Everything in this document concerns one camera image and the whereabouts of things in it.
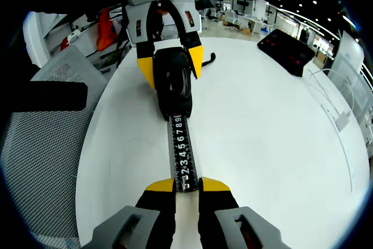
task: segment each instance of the white table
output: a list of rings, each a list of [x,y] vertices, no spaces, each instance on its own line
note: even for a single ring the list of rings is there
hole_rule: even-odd
[[[239,204],[280,229],[291,248],[331,248],[354,219],[369,181],[364,140],[353,115],[342,131],[354,166],[354,192],[337,133],[316,83],[289,75],[255,43],[201,38],[205,60],[192,78],[189,129],[199,176],[227,184]],[[156,49],[179,45],[156,43]],[[317,67],[307,65],[312,72]],[[348,105],[317,74],[337,106]],[[90,123],[76,182],[81,245],[93,229],[147,185],[169,178],[167,124],[132,49],[110,80]],[[177,194],[173,248],[201,248],[198,192]]]
[[[272,24],[264,23],[264,22],[262,22],[258,19],[254,19],[252,17],[247,17],[247,16],[240,16],[239,15],[238,18],[241,19],[241,20],[245,20],[245,22],[247,22],[246,24],[242,25],[242,27],[247,26],[248,22],[254,23],[254,25],[252,26],[252,32],[253,33],[260,33],[262,26],[266,26],[268,28],[268,32],[272,32],[272,29],[273,29]]]

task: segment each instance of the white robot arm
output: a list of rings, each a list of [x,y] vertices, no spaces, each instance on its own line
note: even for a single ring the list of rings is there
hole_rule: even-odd
[[[131,42],[136,44],[138,65],[145,78],[154,88],[153,35],[149,32],[151,17],[158,8],[170,13],[178,29],[180,42],[189,56],[191,69],[196,78],[200,77],[203,47],[197,31],[200,29],[199,14],[194,0],[127,0],[125,7],[129,24],[128,33]]]

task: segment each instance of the orange object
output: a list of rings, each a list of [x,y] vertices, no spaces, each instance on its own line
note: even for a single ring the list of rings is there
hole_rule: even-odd
[[[118,35],[113,31],[112,22],[110,21],[109,8],[104,8],[98,17],[98,38],[97,50],[105,50],[114,43]]]
[[[62,43],[61,43],[61,49],[60,51],[62,51],[63,49],[69,47],[69,41],[68,41],[68,38],[65,37],[63,40],[62,40]]]

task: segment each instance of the floor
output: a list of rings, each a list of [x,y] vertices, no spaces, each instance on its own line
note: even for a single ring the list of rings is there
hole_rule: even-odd
[[[261,38],[257,34],[254,34],[254,36],[247,36],[244,35],[241,31],[238,31],[236,29],[229,29],[229,27],[223,26],[223,22],[216,22],[209,19],[206,19],[206,21],[202,22],[202,33],[199,36],[235,38],[254,42],[259,42],[261,40]]]

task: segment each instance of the measuring tape blade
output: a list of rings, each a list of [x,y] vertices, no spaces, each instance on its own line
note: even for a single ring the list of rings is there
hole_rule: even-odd
[[[170,116],[168,135],[176,192],[197,190],[198,176],[186,116],[179,114]]]

